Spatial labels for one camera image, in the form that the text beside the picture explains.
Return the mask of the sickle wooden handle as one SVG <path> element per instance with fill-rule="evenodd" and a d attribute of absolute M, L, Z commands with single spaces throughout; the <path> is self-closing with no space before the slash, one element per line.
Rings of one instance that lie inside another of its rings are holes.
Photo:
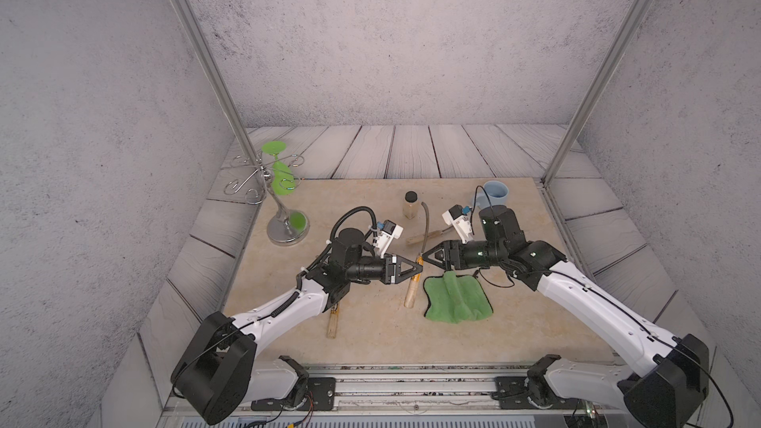
<path fill-rule="evenodd" d="M 409 237 L 406 239 L 406 245 L 408 246 L 414 246 L 417 244 L 422 244 L 424 241 L 434 239 L 443 235 L 446 235 L 447 233 L 451 232 L 453 230 L 452 226 L 448 226 L 444 229 L 435 230 L 435 231 L 429 231 L 426 234 L 416 235 L 413 237 Z"/>
<path fill-rule="evenodd" d="M 328 326 L 326 331 L 326 337 L 328 339 L 336 339 L 338 333 L 338 324 L 340 316 L 340 305 L 336 303 L 329 311 Z"/>
<path fill-rule="evenodd" d="M 424 227 L 425 231 L 424 231 L 423 237 L 422 237 L 421 250 L 418 252 L 418 255 L 417 255 L 416 259 L 415 259 L 415 263 L 417 265 L 416 269 L 418 269 L 418 273 L 416 273 L 410 279 L 409 285 L 407 287 L 404 303 L 403 303 L 403 307 L 406 308 L 406 309 L 412 309 L 414 307 L 414 305 L 415 305 L 415 301 L 416 301 L 416 297 L 417 297 L 418 289 L 419 289 L 420 277 L 421 277 L 422 269 L 423 269 L 422 254 L 425 252 L 425 249 L 426 249 L 426 246 L 427 246 L 427 243 L 428 243 L 428 239 L 429 239 L 429 234 L 430 234 L 430 210 L 429 210 L 429 207 L 428 207 L 426 202 L 422 201 L 421 202 L 421 208 L 423 209 L 424 215 L 425 215 L 425 227 Z"/>

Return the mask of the green microfiber rag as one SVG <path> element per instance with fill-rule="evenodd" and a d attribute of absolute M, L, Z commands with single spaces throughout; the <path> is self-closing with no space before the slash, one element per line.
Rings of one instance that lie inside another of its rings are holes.
<path fill-rule="evenodd" d="M 430 321 L 459 324 L 493 316 L 481 283 L 472 275 L 446 271 L 441 277 L 428 277 L 423 289 L 428 299 L 424 317 Z"/>

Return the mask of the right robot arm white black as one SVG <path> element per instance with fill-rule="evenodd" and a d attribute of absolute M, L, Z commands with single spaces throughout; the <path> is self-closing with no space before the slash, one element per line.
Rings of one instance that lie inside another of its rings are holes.
<path fill-rule="evenodd" d="M 644 427 L 688 425 L 709 396 L 709 349 L 701 339 L 678 337 L 621 305 L 555 247 L 527 240 L 507 206 L 481 211 L 481 241 L 462 206 L 445 211 L 443 218 L 459 237 L 423 253 L 424 262 L 445 273 L 503 269 L 576 316 L 624 361 L 615 368 L 546 355 L 527 372 L 527 398 L 533 406 L 547 409 L 576 398 L 625 410 Z"/>

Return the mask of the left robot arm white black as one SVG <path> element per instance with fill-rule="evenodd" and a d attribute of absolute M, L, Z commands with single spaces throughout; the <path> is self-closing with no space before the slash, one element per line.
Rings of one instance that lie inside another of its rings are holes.
<path fill-rule="evenodd" d="M 423 270 L 415 261 L 374 247 L 369 236 L 343 229 L 297 275 L 294 289 L 233 317 L 220 311 L 207 316 L 170 376 L 174 391 L 209 425 L 224 421 L 245 402 L 301 406 L 307 370 L 289 356 L 257 365 L 259 352 L 333 308 L 354 283 L 399 285 Z"/>

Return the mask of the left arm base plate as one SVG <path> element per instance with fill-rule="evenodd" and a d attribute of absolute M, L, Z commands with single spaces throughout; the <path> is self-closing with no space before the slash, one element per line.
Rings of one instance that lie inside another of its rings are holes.
<path fill-rule="evenodd" d="M 264 411 L 332 411 L 335 407 L 336 378 L 309 378 L 299 382 L 284 399 L 262 399 L 251 402 L 251 410 Z"/>

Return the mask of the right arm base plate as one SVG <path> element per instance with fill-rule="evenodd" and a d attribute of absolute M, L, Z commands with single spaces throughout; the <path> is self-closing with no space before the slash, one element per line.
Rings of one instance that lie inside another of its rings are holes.
<path fill-rule="evenodd" d="M 557 396 L 547 384 L 528 376 L 498 376 L 489 397 L 503 410 L 572 410 L 581 405 L 580 400 Z"/>

